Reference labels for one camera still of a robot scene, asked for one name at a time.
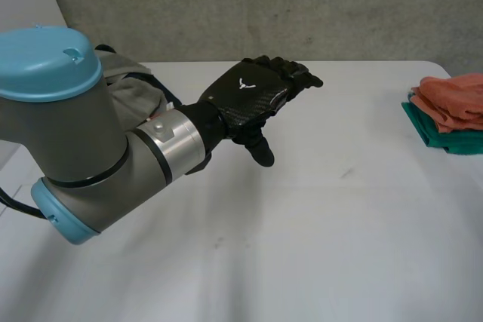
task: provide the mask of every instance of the teal cloth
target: teal cloth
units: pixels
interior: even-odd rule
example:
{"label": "teal cloth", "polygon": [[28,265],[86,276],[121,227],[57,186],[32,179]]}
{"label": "teal cloth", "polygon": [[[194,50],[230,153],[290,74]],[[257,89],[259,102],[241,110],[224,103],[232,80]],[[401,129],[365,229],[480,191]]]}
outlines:
{"label": "teal cloth", "polygon": [[402,108],[428,147],[444,149],[449,154],[483,154],[483,131],[439,133],[435,122],[413,103],[402,103]]}

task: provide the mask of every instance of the gray cloth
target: gray cloth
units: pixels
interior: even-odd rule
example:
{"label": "gray cloth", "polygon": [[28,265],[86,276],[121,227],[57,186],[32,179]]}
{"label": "gray cloth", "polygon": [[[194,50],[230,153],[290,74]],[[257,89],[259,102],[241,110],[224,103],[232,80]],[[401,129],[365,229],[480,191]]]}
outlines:
{"label": "gray cloth", "polygon": [[127,77],[131,72],[151,74],[151,70],[119,54],[96,51],[103,66],[109,93],[123,130],[132,130],[149,116],[167,109],[162,90],[140,79]]}
{"label": "gray cloth", "polygon": [[111,84],[108,89],[124,130],[139,126],[163,104],[166,107],[162,90],[140,79],[123,78]]}

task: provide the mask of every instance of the stack of folded cloths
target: stack of folded cloths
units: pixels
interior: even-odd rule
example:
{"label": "stack of folded cloths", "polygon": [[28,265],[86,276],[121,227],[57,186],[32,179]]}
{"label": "stack of folded cloths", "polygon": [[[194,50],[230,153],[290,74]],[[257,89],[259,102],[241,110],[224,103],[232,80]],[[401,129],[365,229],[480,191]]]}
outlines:
{"label": "stack of folded cloths", "polygon": [[426,77],[402,107],[428,147],[483,154],[483,74]]}

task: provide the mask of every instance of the blue joint cap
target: blue joint cap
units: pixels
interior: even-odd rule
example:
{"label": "blue joint cap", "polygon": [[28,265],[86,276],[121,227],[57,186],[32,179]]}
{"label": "blue joint cap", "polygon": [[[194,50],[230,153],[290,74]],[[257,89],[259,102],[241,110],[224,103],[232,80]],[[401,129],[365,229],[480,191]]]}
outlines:
{"label": "blue joint cap", "polygon": [[39,179],[30,191],[34,202],[45,215],[47,220],[72,244],[82,244],[95,235],[99,235],[82,221],[77,219],[45,186]]}
{"label": "blue joint cap", "polygon": [[62,26],[0,33],[0,97],[53,102],[78,96],[102,76],[89,40]]}

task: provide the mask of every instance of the gray concrete wall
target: gray concrete wall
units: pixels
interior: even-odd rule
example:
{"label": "gray concrete wall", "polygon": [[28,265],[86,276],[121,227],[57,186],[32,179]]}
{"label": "gray concrete wall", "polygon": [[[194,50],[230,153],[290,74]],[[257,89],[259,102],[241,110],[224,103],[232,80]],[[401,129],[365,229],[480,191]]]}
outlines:
{"label": "gray concrete wall", "polygon": [[57,0],[94,42],[143,61],[431,60],[483,72],[481,0]]}

